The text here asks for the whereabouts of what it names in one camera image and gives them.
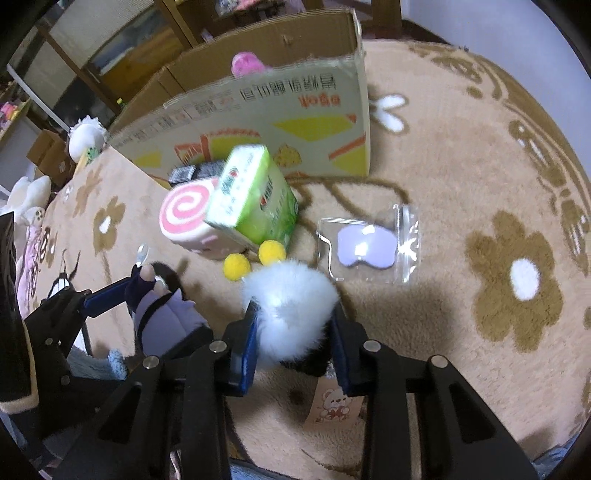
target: tag with bear illustration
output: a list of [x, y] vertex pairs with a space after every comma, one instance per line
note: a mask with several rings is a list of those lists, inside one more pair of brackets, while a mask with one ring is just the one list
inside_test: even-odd
[[359, 416], [363, 397], [348, 397], [336, 378], [320, 377], [304, 430], [347, 428]]

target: screw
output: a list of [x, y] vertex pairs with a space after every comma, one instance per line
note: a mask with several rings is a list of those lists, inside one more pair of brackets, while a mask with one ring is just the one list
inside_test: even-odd
[[445, 368], [448, 366], [449, 362], [447, 358], [443, 355], [434, 355], [431, 357], [431, 363], [435, 365], [437, 368]]
[[367, 340], [363, 343], [363, 348], [365, 348], [368, 352], [379, 352], [382, 348], [382, 345], [377, 340]]
[[144, 358], [142, 365], [149, 370], [151, 368], [157, 367], [159, 363], [160, 363], [160, 360], [158, 360], [157, 356], [150, 355], [150, 356], [147, 356], [146, 358]]
[[209, 349], [213, 353], [222, 353], [226, 348], [228, 348], [228, 346], [223, 340], [216, 340], [215, 342], [211, 342], [209, 344]]

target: white flower pattern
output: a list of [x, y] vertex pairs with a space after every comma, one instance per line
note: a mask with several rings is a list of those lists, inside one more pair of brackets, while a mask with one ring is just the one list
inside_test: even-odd
[[392, 110], [407, 104], [407, 99], [402, 95], [397, 93], [386, 95], [378, 100], [369, 101], [369, 114], [386, 130], [394, 134], [401, 134], [408, 130], [408, 125], [400, 116], [392, 113]]

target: cardboard box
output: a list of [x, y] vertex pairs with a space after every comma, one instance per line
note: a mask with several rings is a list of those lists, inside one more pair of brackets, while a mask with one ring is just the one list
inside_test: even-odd
[[[234, 79], [240, 51], [272, 69]], [[286, 176], [367, 175], [369, 105], [355, 13], [279, 17], [188, 51], [131, 100], [111, 133], [115, 149], [166, 187], [174, 168], [225, 159], [241, 144], [265, 144]]]
[[66, 151], [66, 143], [50, 130], [39, 134], [27, 158], [58, 187], [63, 187], [71, 179], [76, 168]]

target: blue gripper pad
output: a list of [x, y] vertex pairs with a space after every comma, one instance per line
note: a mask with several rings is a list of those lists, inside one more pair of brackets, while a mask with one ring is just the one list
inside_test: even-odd
[[131, 277], [126, 277], [91, 293], [85, 298], [80, 314], [83, 317], [95, 318], [123, 303], [125, 301], [125, 289], [130, 281]]
[[337, 304], [330, 317], [330, 351], [332, 353], [333, 365], [335, 366], [336, 378], [339, 386], [343, 389], [345, 395], [350, 392], [349, 365], [343, 338], [341, 337], [339, 312], [340, 304]]
[[343, 392], [350, 397], [367, 395], [372, 375], [362, 365], [360, 349], [368, 339], [363, 326], [347, 319], [338, 303], [330, 317], [330, 350], [336, 378]]
[[248, 392], [255, 376], [258, 345], [256, 342], [256, 314], [258, 305], [251, 302], [244, 319], [226, 327], [223, 340], [230, 346], [230, 363], [224, 383], [229, 395], [241, 397]]
[[258, 345], [256, 344], [256, 316], [254, 316], [248, 330], [244, 354], [242, 355], [242, 379], [240, 381], [240, 390], [243, 395], [248, 392], [248, 389], [254, 381], [257, 359]]

